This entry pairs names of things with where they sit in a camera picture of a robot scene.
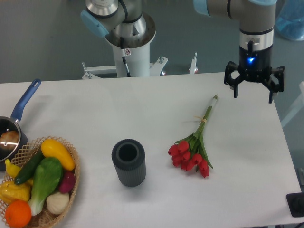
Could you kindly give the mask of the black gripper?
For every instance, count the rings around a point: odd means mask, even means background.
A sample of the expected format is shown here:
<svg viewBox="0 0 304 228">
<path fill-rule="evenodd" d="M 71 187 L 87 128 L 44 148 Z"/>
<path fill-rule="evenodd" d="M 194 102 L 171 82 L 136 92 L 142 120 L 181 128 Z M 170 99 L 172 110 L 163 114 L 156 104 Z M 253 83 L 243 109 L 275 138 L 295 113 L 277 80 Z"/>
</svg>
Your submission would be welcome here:
<svg viewBox="0 0 304 228">
<path fill-rule="evenodd" d="M 269 90 L 268 102 L 271 104 L 273 96 L 285 89 L 285 67 L 271 67 L 272 47 L 260 51 L 248 53 L 242 47 L 239 48 L 239 65 L 229 61 L 225 68 L 224 84 L 233 90 L 233 97 L 238 96 L 238 85 L 244 80 L 261 83 Z"/>
</svg>

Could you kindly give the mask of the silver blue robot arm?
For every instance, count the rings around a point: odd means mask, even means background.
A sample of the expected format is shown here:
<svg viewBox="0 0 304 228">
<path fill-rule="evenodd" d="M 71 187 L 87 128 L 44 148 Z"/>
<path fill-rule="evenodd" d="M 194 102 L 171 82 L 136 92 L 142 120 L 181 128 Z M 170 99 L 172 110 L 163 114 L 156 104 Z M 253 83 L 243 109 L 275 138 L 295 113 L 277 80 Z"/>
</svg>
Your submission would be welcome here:
<svg viewBox="0 0 304 228">
<path fill-rule="evenodd" d="M 143 12 L 139 0 L 88 0 L 80 14 L 82 22 L 96 36 L 113 47 L 118 77 L 150 75 L 150 42 L 156 34 L 153 19 Z M 195 0 L 202 15 L 223 16 L 239 21 L 239 62 L 229 62 L 224 83 L 238 95 L 243 81 L 261 83 L 269 95 L 284 90 L 283 66 L 271 67 L 276 1 Z"/>
</svg>

